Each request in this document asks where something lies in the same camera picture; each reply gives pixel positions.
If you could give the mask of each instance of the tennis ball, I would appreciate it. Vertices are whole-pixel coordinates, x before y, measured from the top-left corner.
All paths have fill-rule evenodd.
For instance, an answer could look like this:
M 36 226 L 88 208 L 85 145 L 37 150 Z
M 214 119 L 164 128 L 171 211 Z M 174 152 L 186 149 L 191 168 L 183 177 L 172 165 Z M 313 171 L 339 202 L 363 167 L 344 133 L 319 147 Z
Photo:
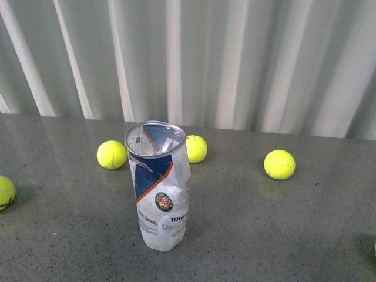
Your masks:
M 295 160 L 289 152 L 275 150 L 266 156 L 264 168 L 271 178 L 284 180 L 294 173 Z
M 186 144 L 190 163 L 199 163 L 206 157 L 207 144 L 202 137 L 190 135 L 186 139 Z
M 99 146 L 96 158 L 105 169 L 118 169 L 127 160 L 127 150 L 118 141 L 106 141 Z
M 11 180 L 5 176 L 0 176 L 0 210 L 8 207 L 15 195 L 16 188 Z

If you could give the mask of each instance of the white curtain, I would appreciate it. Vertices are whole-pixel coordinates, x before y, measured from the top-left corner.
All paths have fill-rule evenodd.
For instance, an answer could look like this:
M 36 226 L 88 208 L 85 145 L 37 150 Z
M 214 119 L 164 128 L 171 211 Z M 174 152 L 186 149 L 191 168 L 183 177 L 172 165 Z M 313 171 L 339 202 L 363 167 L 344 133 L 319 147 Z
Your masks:
M 374 0 L 0 0 L 0 112 L 376 140 Z

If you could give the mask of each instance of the tennis ball can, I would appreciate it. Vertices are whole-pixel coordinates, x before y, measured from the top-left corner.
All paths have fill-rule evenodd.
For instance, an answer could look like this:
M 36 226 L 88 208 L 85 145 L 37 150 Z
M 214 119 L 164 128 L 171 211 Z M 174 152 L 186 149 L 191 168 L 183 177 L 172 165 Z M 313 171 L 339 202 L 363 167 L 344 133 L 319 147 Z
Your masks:
M 148 121 L 125 135 L 137 213 L 146 245 L 169 251 L 186 231 L 190 179 L 185 132 L 169 123 Z

